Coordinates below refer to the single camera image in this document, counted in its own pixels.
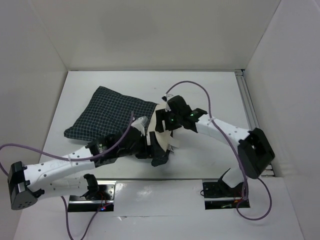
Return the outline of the cream pillow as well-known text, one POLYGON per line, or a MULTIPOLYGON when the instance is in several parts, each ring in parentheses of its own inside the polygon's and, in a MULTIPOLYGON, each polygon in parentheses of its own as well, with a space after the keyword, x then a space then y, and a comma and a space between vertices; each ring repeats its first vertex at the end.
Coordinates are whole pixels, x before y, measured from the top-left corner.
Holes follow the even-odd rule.
POLYGON ((173 138, 171 137, 170 131, 166 130, 164 132, 156 132, 156 123, 157 123, 156 111, 164 110, 166 108, 166 106, 167 106, 167 103, 165 101, 156 105, 154 112, 150 118, 148 128, 147 128, 147 133, 154 132, 155 138, 156 138, 158 144, 160 145, 160 147, 164 151, 172 149, 170 143, 172 142, 173 138))

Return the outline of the dark plaid pillowcase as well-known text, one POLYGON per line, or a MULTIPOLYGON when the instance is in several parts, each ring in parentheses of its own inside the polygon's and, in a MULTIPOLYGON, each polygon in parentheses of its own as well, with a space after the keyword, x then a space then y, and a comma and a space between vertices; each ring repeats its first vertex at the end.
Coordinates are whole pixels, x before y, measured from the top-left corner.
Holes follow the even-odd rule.
POLYGON ((63 135, 67 139, 88 141, 116 134, 135 118, 151 119, 157 104, 99 86, 88 105, 63 135))

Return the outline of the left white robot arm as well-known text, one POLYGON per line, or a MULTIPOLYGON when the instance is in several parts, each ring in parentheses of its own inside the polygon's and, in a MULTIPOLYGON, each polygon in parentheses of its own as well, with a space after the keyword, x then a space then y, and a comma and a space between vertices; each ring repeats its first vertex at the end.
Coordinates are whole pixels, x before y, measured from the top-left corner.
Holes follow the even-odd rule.
POLYGON ((113 164, 126 156, 151 159, 154 167, 163 165, 169 158, 172 135, 170 131, 145 133, 144 129, 131 126, 44 163, 15 162, 7 175, 11 209, 22 210, 39 200, 65 195, 92 200, 100 190, 96 177, 90 173, 73 177, 74 174, 113 164))

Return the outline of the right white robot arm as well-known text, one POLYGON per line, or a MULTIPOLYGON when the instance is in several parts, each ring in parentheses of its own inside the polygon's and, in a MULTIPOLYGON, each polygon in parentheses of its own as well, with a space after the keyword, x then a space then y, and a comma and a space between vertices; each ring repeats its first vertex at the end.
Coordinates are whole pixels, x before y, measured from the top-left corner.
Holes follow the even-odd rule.
POLYGON ((203 109, 191 107, 176 95, 155 112, 155 132, 167 133, 183 127, 231 146, 238 157, 238 167, 227 170, 221 177, 218 190, 230 196, 245 179, 257 179, 275 158, 275 153, 260 128, 240 128, 214 118, 203 109))

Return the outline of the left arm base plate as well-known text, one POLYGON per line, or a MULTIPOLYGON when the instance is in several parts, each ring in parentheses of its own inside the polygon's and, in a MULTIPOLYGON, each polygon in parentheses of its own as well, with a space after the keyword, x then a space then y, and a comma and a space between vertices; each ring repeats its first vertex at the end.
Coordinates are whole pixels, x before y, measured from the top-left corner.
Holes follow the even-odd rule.
POLYGON ((69 213, 113 212, 116 191, 115 180, 97 180, 99 191, 91 199, 71 195, 68 200, 69 213))

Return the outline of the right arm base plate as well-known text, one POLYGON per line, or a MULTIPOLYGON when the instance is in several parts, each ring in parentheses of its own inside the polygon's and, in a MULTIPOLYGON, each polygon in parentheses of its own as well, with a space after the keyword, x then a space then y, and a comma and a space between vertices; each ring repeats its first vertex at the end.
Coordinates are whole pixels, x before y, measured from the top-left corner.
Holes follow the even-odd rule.
POLYGON ((237 204, 243 200, 243 183, 230 188, 221 180, 203 181, 200 195, 204 198, 206 210, 236 209, 237 204))

